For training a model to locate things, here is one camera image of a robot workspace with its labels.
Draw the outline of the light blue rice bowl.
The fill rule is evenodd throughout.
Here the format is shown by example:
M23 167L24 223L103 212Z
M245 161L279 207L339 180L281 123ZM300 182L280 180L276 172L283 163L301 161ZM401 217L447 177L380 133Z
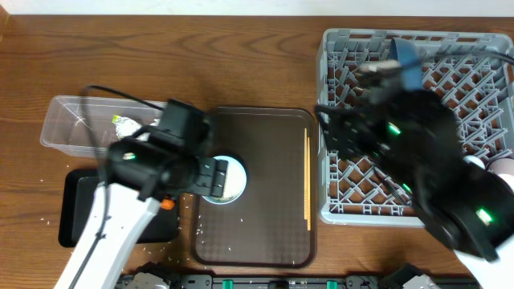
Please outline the light blue rice bowl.
M214 159L228 162L226 184L221 197L204 197L204 199L211 204L226 205L242 195L247 185L247 172L242 163L234 157L219 155Z

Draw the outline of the orange carrot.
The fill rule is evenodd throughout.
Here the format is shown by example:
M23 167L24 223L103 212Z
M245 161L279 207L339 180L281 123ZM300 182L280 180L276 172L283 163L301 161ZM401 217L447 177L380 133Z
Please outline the orange carrot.
M161 202L161 208L163 210L172 210L175 207L175 201L172 199L163 199Z

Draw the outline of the blue plate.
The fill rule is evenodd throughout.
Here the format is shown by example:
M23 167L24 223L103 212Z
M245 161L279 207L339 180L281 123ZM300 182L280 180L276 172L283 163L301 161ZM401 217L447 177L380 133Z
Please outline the blue plate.
M410 40L394 38L390 43L390 58L397 60L403 70L402 86L407 91L422 90L422 69L417 47Z

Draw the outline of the silver foil snack wrapper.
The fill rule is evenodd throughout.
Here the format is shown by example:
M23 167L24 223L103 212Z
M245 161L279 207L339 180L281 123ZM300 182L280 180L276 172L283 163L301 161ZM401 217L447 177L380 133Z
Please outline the silver foil snack wrapper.
M115 132L118 139L131 136L142 127L142 125L135 120L118 115L112 117L112 123L115 125Z

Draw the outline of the light blue cup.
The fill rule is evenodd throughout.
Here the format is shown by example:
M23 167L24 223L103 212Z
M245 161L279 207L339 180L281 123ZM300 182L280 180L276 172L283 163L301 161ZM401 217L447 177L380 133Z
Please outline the light blue cup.
M475 156L472 156L472 155L466 155L463 158L463 160L466 163L474 164L474 165L479 166L481 169L485 169L485 164L478 157L475 157Z

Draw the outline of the pink cup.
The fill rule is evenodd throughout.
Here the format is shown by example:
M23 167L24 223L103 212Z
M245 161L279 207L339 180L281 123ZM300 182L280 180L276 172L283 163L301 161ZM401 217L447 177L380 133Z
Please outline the pink cup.
M514 160L509 157L499 158L491 162L487 169L494 174L507 174L514 176Z

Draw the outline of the white napkin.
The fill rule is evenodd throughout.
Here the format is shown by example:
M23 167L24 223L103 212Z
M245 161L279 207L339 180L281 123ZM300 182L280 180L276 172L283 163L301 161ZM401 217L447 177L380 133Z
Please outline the white napkin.
M154 122L152 122L150 124L150 126L154 126L154 127L157 127L159 125L159 122L160 120L159 119L155 119ZM147 141L149 139L149 136L150 136L150 133L149 132L146 132L144 134L142 134L139 139L142 140L142 141Z

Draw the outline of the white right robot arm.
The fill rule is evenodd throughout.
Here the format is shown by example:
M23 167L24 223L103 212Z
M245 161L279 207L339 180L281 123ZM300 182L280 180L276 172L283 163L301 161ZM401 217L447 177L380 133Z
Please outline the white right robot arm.
M329 150L367 156L411 195L426 230L483 288L513 286L513 183L464 159L453 111L429 91L344 109L318 104Z

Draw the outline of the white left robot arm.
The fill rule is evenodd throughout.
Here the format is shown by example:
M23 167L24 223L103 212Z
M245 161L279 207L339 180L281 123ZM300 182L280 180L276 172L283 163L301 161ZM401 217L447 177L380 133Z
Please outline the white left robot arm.
M58 288L112 288L164 201L181 193L220 197L229 164L184 144L127 136L99 169L92 208Z

